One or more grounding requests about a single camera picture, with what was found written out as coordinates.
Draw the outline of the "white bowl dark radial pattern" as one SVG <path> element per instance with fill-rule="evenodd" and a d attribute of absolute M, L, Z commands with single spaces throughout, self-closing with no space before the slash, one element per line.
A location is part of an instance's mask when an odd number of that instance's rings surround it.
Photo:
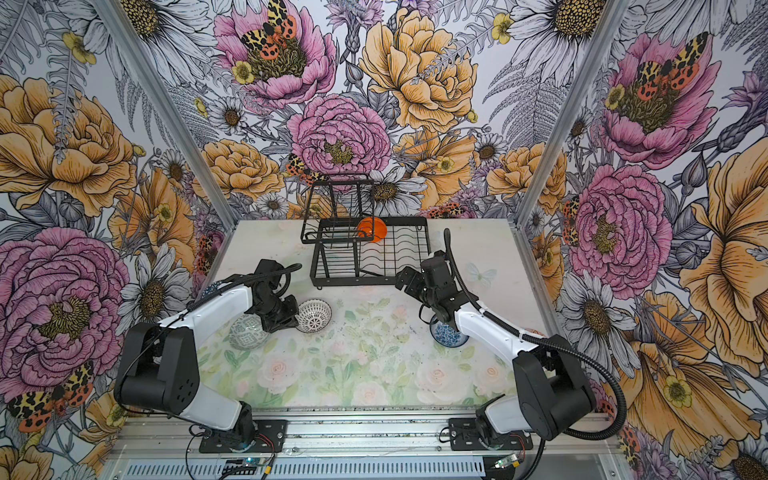
<path fill-rule="evenodd" d="M 332 307 L 321 299 L 309 299 L 298 306 L 296 329 L 305 334 L 325 329 L 333 316 Z"/>

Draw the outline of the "orange plastic bowl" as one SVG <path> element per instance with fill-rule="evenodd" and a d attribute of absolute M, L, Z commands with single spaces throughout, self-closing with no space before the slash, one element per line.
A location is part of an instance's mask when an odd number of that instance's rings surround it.
<path fill-rule="evenodd" d="M 388 227 L 379 217 L 365 217 L 358 222 L 356 234 L 362 240 L 378 243 L 386 238 Z"/>

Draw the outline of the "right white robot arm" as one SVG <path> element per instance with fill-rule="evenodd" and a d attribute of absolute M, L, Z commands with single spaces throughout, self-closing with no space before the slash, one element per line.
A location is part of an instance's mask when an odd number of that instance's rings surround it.
<path fill-rule="evenodd" d="M 561 434 L 590 441 L 612 434 L 610 429 L 573 427 L 593 412 L 597 402 L 570 344 L 559 335 L 543 337 L 496 315 L 465 288 L 450 254 L 438 251 L 418 269 L 403 268 L 396 288 L 430 309 L 439 322 L 480 342 L 512 367 L 516 394 L 499 396 L 476 410 L 478 436 L 486 445 L 523 431 L 547 441 Z"/>

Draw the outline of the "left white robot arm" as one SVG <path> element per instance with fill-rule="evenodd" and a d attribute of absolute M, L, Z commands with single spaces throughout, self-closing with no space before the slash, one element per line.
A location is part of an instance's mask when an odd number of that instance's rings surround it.
<path fill-rule="evenodd" d="M 250 448 L 258 438 L 251 406 L 202 385 L 197 349 L 242 315 L 255 316 L 268 333 L 296 328 L 299 305 L 287 291 L 301 267 L 263 259 L 254 272 L 225 278 L 182 311 L 130 327 L 114 387 L 117 403 L 132 413 L 184 420 L 221 447 Z"/>

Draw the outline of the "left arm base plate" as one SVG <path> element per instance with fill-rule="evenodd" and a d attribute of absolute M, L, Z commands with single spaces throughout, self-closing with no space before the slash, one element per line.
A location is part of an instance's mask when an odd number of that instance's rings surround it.
<path fill-rule="evenodd" d="M 203 436 L 198 451 L 203 454 L 280 453 L 287 426 L 286 420 L 257 419 L 243 431 L 213 430 Z"/>

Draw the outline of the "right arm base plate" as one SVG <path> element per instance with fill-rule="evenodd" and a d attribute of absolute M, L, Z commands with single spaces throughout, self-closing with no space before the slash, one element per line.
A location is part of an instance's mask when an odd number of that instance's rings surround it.
<path fill-rule="evenodd" d="M 529 451 L 533 440 L 524 431 L 497 433 L 485 421 L 476 418 L 450 418 L 448 443 L 453 451 Z"/>

